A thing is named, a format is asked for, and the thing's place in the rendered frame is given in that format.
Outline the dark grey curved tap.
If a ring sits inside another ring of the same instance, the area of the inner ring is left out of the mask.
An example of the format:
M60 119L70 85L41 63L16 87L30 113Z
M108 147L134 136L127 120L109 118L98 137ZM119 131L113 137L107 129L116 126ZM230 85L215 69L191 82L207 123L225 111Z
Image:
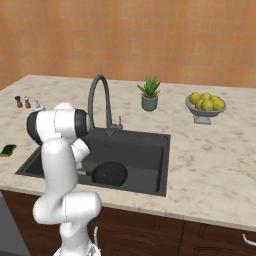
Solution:
M121 131L123 129L123 125L121 122L118 124L114 124L112 122L112 113L111 113L111 102L110 102L110 93L109 86L106 78L103 75L97 75L91 84L89 96L88 96L88 115L90 118L90 128L92 130L95 129L94 115L93 115L93 102L94 102L94 94L96 90L96 86L98 82L101 81L103 83L104 92L105 92L105 106L106 106L106 134L108 136L112 136L115 131Z

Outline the green sponge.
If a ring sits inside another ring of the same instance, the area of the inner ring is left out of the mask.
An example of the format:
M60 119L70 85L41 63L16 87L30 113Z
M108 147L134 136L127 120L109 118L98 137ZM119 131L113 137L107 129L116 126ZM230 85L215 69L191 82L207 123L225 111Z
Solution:
M15 148L15 144L7 144L0 152L0 157L10 157L13 154Z

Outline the black frying pan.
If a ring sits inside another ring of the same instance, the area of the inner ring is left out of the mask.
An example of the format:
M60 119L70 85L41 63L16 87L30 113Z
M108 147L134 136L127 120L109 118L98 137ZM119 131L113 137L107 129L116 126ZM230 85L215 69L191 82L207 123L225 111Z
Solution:
M104 162L97 165L92 171L78 170L80 175L90 176L94 183L121 186L128 177L127 168L121 163Z

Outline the dark grey sink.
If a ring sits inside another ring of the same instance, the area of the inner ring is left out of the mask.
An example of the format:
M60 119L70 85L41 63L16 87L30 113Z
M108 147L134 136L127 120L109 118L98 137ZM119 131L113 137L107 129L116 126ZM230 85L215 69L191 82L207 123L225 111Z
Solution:
M170 137L165 134L119 131L108 136L102 128L82 137L90 154L78 170L92 171L104 162L117 162L128 170L123 185L111 186L94 183L90 176L78 173L78 184L105 187L123 191L164 196L167 188ZM19 175L43 178L41 146L17 171Z

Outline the grey fruit bowl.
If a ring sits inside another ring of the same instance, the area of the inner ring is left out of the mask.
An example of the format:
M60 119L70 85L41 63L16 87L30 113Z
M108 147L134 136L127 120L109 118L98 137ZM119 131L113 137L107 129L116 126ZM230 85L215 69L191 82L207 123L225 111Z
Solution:
M218 116L220 113L224 112L227 108L227 104L224 104L224 108L218 111L203 111L198 110L195 108L195 106L189 101L189 97L185 98L185 104L190 110L190 112L193 114L194 122L196 124L205 124L210 125L211 119L213 117Z

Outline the green plant in grey pot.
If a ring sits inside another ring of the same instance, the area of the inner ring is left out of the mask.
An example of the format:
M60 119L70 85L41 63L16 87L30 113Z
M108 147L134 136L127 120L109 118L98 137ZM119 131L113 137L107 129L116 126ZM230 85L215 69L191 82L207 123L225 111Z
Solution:
M157 81L157 77L150 79L149 76L145 79L144 86L138 85L137 88L142 92L141 106L145 111L152 112L158 106L158 89L160 83Z

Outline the white soap dispenser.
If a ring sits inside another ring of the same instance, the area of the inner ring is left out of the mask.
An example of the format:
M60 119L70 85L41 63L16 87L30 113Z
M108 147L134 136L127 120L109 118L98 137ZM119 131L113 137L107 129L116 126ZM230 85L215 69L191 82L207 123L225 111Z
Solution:
M33 106L33 111L38 112L38 111L44 111L44 110L45 110L45 107L41 105L38 100L36 100L35 105Z

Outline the dark brown cupboard door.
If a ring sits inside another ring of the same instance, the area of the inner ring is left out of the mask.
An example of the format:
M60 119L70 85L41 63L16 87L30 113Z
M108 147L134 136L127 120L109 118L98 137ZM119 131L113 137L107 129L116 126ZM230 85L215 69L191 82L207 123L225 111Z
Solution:
M243 236L256 242L256 231L186 221L179 256L256 256L256 246Z
M61 245L58 225L41 225L33 218L38 196L2 190L3 197L31 256L53 256Z
M184 222L103 207L89 224L102 256L178 256Z

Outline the grey appliance front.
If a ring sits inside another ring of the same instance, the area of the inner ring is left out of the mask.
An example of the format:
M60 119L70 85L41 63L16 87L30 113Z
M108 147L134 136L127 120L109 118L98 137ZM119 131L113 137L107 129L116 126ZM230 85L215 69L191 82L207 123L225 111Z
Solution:
M0 256L31 256L1 193Z

